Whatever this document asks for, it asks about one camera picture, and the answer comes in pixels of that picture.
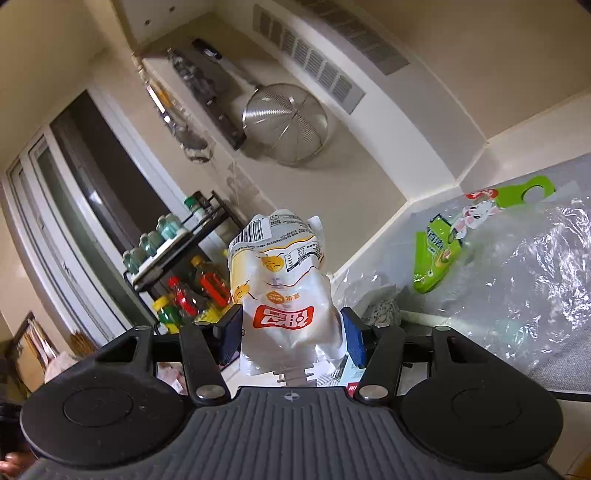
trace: yellow bottle cap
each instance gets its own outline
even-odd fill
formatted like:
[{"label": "yellow bottle cap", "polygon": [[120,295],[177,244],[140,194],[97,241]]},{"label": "yellow bottle cap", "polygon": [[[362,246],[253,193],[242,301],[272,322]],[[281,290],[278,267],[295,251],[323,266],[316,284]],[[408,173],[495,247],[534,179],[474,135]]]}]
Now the yellow bottle cap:
[{"label": "yellow bottle cap", "polygon": [[164,326],[168,329],[169,333],[178,333],[178,327],[174,323],[165,323]]},{"label": "yellow bottle cap", "polygon": [[170,305],[170,301],[168,299],[168,297],[160,297],[158,300],[156,300],[154,302],[154,310],[159,311],[160,309],[163,309],[166,305]]},{"label": "yellow bottle cap", "polygon": [[199,255],[195,255],[192,259],[191,259],[191,264],[196,267],[197,265],[203,263],[203,258],[201,258]]}]

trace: metal strainer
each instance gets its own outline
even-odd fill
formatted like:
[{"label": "metal strainer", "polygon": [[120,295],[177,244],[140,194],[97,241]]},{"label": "metal strainer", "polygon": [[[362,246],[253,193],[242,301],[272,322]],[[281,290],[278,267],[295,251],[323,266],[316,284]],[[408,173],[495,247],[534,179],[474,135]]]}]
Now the metal strainer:
[{"label": "metal strainer", "polygon": [[266,154],[294,166],[322,147],[328,118],[320,102],[297,85],[260,87],[242,112],[247,138],[267,146]]}]

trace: plastic container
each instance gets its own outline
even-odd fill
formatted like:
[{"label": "plastic container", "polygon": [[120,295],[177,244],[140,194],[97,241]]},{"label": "plastic container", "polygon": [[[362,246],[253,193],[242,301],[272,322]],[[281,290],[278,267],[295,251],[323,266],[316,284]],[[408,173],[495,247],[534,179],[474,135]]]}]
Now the plastic container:
[{"label": "plastic container", "polygon": [[156,250],[164,243],[164,237],[156,230],[152,230],[148,234],[148,240]]},{"label": "plastic container", "polygon": [[139,271],[139,264],[135,261],[131,252],[127,250],[123,252],[123,265],[133,275],[136,275]]},{"label": "plastic container", "polygon": [[183,309],[186,316],[194,322],[216,323],[222,317],[222,312],[206,298],[196,294],[178,277],[168,279],[168,286],[174,294],[176,304]]},{"label": "plastic container", "polygon": [[160,323],[164,324],[170,333],[178,333],[178,329],[184,325],[178,310],[170,303],[168,297],[160,297],[156,300],[154,310],[158,314]]},{"label": "plastic container", "polygon": [[183,224],[175,214],[169,213],[165,218],[167,225],[174,230],[175,235],[181,228],[183,228]]},{"label": "plastic container", "polygon": [[156,230],[162,235],[165,240],[172,240],[175,236],[177,236],[177,231],[174,226],[169,225],[166,221],[164,215],[162,215],[158,219],[158,225],[156,226]]},{"label": "plastic container", "polygon": [[187,197],[184,204],[198,219],[202,219],[206,215],[205,209],[193,197]]},{"label": "plastic container", "polygon": [[202,216],[206,213],[211,215],[214,210],[214,206],[199,190],[193,193],[190,197],[187,197],[184,201],[184,204],[189,210],[191,210],[192,213],[196,213],[197,216],[199,216],[199,210],[203,210]]},{"label": "plastic container", "polygon": [[195,268],[195,285],[201,287],[218,307],[225,308],[232,297],[215,265],[204,261],[199,255],[191,259],[191,264]]},{"label": "plastic container", "polygon": [[142,233],[142,235],[139,237],[139,247],[148,257],[156,256],[156,248],[150,243],[150,239],[148,239],[148,235],[145,233]]}]

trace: green bottle cap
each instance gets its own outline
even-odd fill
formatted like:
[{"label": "green bottle cap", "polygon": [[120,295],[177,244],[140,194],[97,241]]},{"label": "green bottle cap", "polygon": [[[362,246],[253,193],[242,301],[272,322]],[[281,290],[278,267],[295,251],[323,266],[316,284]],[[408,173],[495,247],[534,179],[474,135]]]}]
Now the green bottle cap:
[{"label": "green bottle cap", "polygon": [[187,197],[187,198],[185,198],[184,204],[190,210],[193,207],[195,207],[195,205],[197,205],[197,200],[194,199],[193,197]]}]

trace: cartoon character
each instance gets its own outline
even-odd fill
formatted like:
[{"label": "cartoon character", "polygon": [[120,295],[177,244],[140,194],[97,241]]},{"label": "cartoon character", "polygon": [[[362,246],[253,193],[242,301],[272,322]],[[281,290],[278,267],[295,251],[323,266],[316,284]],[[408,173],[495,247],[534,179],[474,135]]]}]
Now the cartoon character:
[{"label": "cartoon character", "polygon": [[248,286],[248,282],[243,285],[238,285],[234,290],[234,303],[242,304],[242,298],[250,292],[251,288]]},{"label": "cartoon character", "polygon": [[484,200],[476,205],[468,205],[462,209],[462,215],[452,223],[452,232],[455,229],[458,240],[466,236],[467,228],[480,227],[490,215],[500,212],[501,209],[491,200]]},{"label": "cartoon character", "polygon": [[279,272],[283,267],[285,267],[285,260],[281,257],[259,257],[263,265],[266,266],[267,270],[272,272]]}]

